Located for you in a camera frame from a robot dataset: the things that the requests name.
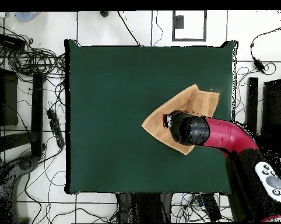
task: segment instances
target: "towel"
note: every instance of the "towel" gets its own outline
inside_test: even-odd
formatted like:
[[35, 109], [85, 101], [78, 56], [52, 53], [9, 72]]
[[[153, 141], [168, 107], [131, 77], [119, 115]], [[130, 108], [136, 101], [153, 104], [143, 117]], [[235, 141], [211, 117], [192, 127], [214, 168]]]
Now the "towel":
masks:
[[219, 100], [219, 93], [200, 91], [196, 84], [165, 102], [143, 122], [142, 127], [153, 137], [167, 146], [189, 154], [192, 146], [185, 146], [173, 140], [170, 130], [163, 127], [163, 114], [170, 114], [174, 110], [187, 111], [194, 116], [212, 117]]

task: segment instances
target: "green table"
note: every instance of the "green table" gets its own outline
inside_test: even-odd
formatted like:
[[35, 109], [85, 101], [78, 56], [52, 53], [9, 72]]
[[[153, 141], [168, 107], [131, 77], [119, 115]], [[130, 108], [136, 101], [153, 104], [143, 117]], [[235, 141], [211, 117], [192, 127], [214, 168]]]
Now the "green table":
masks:
[[65, 191], [229, 194], [221, 152], [196, 146], [184, 156], [141, 125], [193, 84], [219, 92], [213, 117], [229, 120], [235, 47], [79, 47], [66, 40]]

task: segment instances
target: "wire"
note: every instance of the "wire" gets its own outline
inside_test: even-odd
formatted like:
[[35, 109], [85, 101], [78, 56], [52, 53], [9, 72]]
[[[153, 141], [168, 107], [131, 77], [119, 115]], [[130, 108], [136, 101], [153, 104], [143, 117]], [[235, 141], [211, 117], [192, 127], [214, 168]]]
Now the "wire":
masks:
[[162, 40], [162, 35], [163, 35], [163, 29], [158, 25], [158, 23], [157, 23], [157, 17], [158, 17], [158, 10], [157, 10], [157, 13], [156, 13], [156, 25], [160, 28], [162, 34], [161, 34], [160, 39], [155, 42], [154, 46], [155, 46], [160, 40]]
[[105, 222], [105, 223], [111, 223], [111, 222], [108, 221], [107, 218], [94, 215], [94, 214], [92, 214], [92, 213], [86, 211], [86, 210], [83, 209], [83, 208], [77, 208], [76, 210], [73, 210], [73, 211], [70, 211], [70, 212], [67, 212], [67, 213], [61, 213], [61, 214], [55, 215], [54, 218], [52, 219], [52, 221], [51, 221], [50, 223], [52, 224], [53, 221], [54, 221], [54, 219], [55, 219], [56, 217], [58, 217], [58, 216], [69, 215], [69, 214], [71, 214], [71, 213], [73, 213], [73, 212], [75, 212], [75, 211], [84, 211], [84, 212], [87, 213], [88, 215], [97, 217], [98, 219], [100, 219], [101, 221], [103, 221], [103, 222]]
[[[274, 67], [273, 72], [272, 72], [272, 73], [263, 73], [264, 75], [269, 76], [269, 75], [273, 75], [273, 74], [276, 72], [276, 65], [275, 65], [274, 63], [272, 63], [272, 62], [270, 62], [270, 63], [268, 63], [268, 64], [265, 64], [265, 71], [269, 71], [269, 65], [270, 65], [270, 64], [272, 64], [273, 67]], [[239, 71], [240, 71], [241, 69], [247, 69], [247, 72], [246, 72], [246, 73], [239, 73]], [[243, 66], [243, 67], [239, 68], [238, 71], [237, 71], [237, 74], [240, 75], [240, 76], [243, 76], [243, 77], [237, 82], [237, 89], [238, 89], [239, 99], [236, 98], [236, 100], [238, 101], [238, 105], [236, 105], [235, 110], [239, 107], [240, 104], [243, 105], [243, 108], [242, 108], [241, 110], [239, 110], [238, 112], [236, 112], [235, 115], [237, 115], [237, 114], [240, 113], [241, 111], [244, 111], [244, 114], [246, 115], [245, 109], [246, 109], [247, 107], [246, 107], [246, 106], [244, 105], [244, 103], [241, 101], [240, 85], [241, 85], [241, 82], [243, 81], [243, 79], [244, 79], [247, 75], [260, 72], [260, 71], [254, 71], [254, 70], [256, 70], [256, 67], [255, 67], [254, 69], [250, 70], [248, 67]]]
[[118, 15], [121, 18], [121, 20], [123, 21], [126, 29], [129, 31], [130, 35], [132, 36], [132, 38], [134, 38], [135, 42], [137, 43], [138, 46], [140, 46], [139, 42], [136, 40], [136, 38], [134, 37], [134, 35], [131, 33], [131, 31], [129, 30], [128, 26], [125, 23], [125, 20], [123, 19], [123, 17], [120, 15], [120, 12], [118, 11]]
[[275, 31], [280, 31], [280, 30], [281, 30], [281, 27], [278, 27], [277, 29], [268, 31], [268, 32], [266, 32], [266, 33], [261, 33], [261, 34], [257, 35], [257, 36], [252, 40], [251, 45], [250, 45], [250, 54], [251, 54], [251, 56], [252, 56], [252, 58], [253, 58], [254, 60], [256, 59], [256, 58], [253, 56], [253, 54], [252, 54], [252, 48], [254, 47], [254, 41], [255, 41], [258, 37], [260, 37], [260, 36], [262, 36], [262, 35], [269, 34], [269, 33], [273, 33], [273, 32], [275, 32]]
[[25, 185], [25, 187], [24, 187], [24, 191], [26, 192], [26, 195], [27, 195], [31, 200], [33, 200], [34, 202], [36, 202], [36, 203], [39, 204], [39, 206], [40, 206], [40, 209], [39, 209], [38, 214], [35, 216], [34, 220], [33, 220], [32, 223], [31, 223], [31, 224], [34, 224], [35, 220], [37, 219], [37, 217], [39, 216], [39, 214], [40, 214], [40, 212], [41, 212], [41, 210], [42, 210], [42, 205], [41, 205], [36, 199], [32, 198], [32, 197], [27, 193], [27, 190], [26, 190], [26, 189], [27, 189], [27, 185], [28, 185], [28, 183], [29, 183], [29, 181], [30, 181], [30, 176], [31, 176], [31, 173], [29, 173], [29, 178], [28, 178], [27, 181], [26, 181], [26, 185]]
[[[172, 206], [171, 206], [171, 215], [176, 218], [175, 222], [178, 222], [178, 220], [179, 220], [179, 222], [185, 222], [185, 223], [187, 223], [187, 222], [201, 222], [201, 221], [206, 222], [206, 220], [209, 219], [209, 217], [207, 215], [207, 212], [203, 207], [200, 207], [198, 205], [198, 197], [197, 196], [199, 196], [200, 194], [193, 193], [190, 201], [185, 200], [185, 196], [187, 194], [189, 194], [189, 193], [183, 194], [182, 200], [181, 200], [181, 201], [186, 201], [187, 203], [181, 204], [179, 202], [179, 203], [172, 204]], [[230, 208], [229, 206], [221, 206], [221, 196], [220, 196], [220, 194], [219, 194], [219, 196], [217, 194], [213, 194], [213, 195], [218, 200], [217, 204], [218, 204], [220, 212], [225, 210], [225, 209]], [[180, 208], [176, 215], [173, 212], [173, 207], [179, 207]], [[193, 219], [192, 218], [193, 215], [196, 215], [198, 217], [198, 219]], [[229, 219], [225, 216], [222, 216], [222, 219], [228, 220], [229, 222], [232, 222], [232, 219]]]

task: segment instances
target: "white floor tile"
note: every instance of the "white floor tile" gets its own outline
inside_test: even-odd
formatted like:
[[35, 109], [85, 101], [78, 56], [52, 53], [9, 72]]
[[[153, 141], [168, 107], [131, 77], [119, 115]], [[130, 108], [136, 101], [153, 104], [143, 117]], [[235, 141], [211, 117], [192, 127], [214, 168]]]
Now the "white floor tile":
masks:
[[78, 202], [117, 203], [113, 193], [82, 192], [78, 194]]
[[96, 217], [99, 216], [104, 218], [104, 221], [107, 221], [117, 209], [116, 205], [97, 205], [97, 204], [77, 204], [77, 208], [82, 208], [85, 211], [79, 209], [76, 213], [76, 222], [77, 223], [103, 223], [103, 221]]
[[[238, 60], [252, 60], [252, 40], [278, 27], [281, 27], [281, 13], [276, 10], [229, 10], [227, 39], [239, 42]], [[261, 61], [281, 61], [281, 31], [257, 38], [252, 53]]]
[[[44, 133], [44, 143], [52, 137], [52, 134]], [[51, 138], [47, 144], [46, 157], [49, 158], [59, 151], [55, 138]], [[64, 191], [65, 185], [65, 170], [66, 170], [66, 150], [64, 149], [58, 156], [39, 165], [34, 171], [31, 172], [30, 182], [27, 186], [27, 192], [39, 201], [55, 202], [75, 202], [74, 195], [68, 195]], [[20, 181], [17, 189], [17, 199], [27, 201], [27, 195], [24, 192], [24, 186], [27, 182], [28, 176], [25, 175]]]
[[[151, 11], [121, 11], [129, 30], [142, 46], [150, 45]], [[137, 46], [117, 11], [102, 17], [99, 11], [78, 13], [78, 42], [82, 46]]]
[[48, 204], [41, 203], [41, 212], [38, 214], [40, 210], [39, 204], [35, 202], [18, 202], [17, 203], [17, 210], [20, 218], [30, 218], [30, 223], [33, 222], [34, 218], [37, 216], [34, 224], [71, 224], [75, 223], [75, 213], [69, 213], [75, 210], [75, 204]]
[[33, 39], [34, 48], [46, 48], [61, 55], [64, 40], [76, 39], [76, 12], [41, 12], [30, 22], [18, 22], [13, 13], [5, 18], [5, 27]]

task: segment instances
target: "black stand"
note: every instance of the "black stand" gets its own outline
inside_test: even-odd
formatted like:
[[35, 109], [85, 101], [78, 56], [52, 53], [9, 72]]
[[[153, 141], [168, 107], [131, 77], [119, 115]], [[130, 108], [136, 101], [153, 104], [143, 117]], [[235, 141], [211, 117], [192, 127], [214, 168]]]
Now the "black stand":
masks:
[[44, 81], [43, 74], [36, 73], [33, 75], [31, 131], [0, 137], [0, 152], [31, 143], [30, 156], [15, 159], [4, 166], [0, 164], [0, 223], [21, 223], [16, 213], [17, 187], [24, 174], [30, 173], [37, 168], [38, 161], [45, 148], [43, 145]]

